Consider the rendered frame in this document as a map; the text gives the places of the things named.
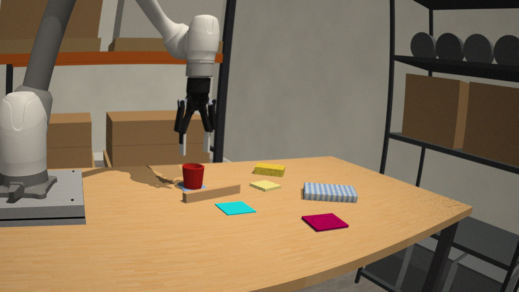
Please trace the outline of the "magenta square coaster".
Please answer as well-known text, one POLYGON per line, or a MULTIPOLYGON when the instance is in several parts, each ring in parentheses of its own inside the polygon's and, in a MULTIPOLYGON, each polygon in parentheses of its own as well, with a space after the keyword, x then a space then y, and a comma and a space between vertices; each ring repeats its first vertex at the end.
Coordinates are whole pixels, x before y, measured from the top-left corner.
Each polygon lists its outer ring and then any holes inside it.
POLYGON ((333 213, 302 216, 302 220, 316 232, 339 230, 349 227, 347 223, 333 213))

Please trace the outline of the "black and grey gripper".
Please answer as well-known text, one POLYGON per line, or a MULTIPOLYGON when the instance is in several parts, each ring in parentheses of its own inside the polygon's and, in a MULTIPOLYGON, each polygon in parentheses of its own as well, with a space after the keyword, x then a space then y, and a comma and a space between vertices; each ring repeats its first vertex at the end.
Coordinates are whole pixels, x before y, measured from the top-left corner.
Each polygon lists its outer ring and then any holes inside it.
POLYGON ((174 131, 179 133, 179 154, 183 156, 186 155, 186 131, 189 121, 193 113, 198 110, 205 130, 203 134, 203 151, 210 152, 210 135, 216 129, 216 99, 209 99, 210 81, 211 78, 187 78, 186 98, 177 100, 174 131), (184 115, 186 103, 187 108, 184 115))

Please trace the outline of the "red cup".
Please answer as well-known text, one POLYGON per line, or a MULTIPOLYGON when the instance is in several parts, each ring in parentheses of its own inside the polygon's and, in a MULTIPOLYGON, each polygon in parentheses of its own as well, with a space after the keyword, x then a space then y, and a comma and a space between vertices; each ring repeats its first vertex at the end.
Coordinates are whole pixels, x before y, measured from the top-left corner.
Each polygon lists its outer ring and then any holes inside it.
POLYGON ((197 163, 182 165, 184 187, 187 189, 201 189, 203 184, 204 166, 197 163))

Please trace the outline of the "yellow sponge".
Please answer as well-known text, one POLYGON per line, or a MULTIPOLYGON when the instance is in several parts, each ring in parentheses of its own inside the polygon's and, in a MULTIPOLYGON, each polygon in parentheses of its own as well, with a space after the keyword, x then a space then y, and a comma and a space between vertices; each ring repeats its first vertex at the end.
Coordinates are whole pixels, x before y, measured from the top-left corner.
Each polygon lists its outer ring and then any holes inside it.
POLYGON ((284 171, 285 167, 286 167, 285 165, 257 163, 254 166, 254 174, 283 177, 283 175, 284 175, 283 171, 284 171))

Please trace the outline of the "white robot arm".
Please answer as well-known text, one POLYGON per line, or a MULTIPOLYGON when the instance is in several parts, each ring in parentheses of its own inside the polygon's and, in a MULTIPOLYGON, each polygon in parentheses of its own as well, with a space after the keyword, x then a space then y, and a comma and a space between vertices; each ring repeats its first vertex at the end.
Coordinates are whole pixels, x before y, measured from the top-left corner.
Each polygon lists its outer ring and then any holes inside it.
MULTIPOLYGON (((56 176, 48 175, 46 165, 46 136, 53 101, 48 89, 75 2, 48 0, 23 84, 0 104, 0 198, 45 199, 57 182, 56 176)), ((168 19, 156 0, 136 2, 162 35, 170 55, 187 60, 187 77, 213 77, 220 37, 217 18, 195 16, 187 26, 168 19)))

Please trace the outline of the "pale yellow flat pad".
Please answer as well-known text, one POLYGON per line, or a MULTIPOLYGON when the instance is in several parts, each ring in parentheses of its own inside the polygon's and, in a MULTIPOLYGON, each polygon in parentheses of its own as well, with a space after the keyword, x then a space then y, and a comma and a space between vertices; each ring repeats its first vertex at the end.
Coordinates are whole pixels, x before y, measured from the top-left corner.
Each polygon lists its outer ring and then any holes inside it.
POLYGON ((265 192, 281 188, 281 185, 267 180, 252 182, 250 183, 250 186, 265 192))

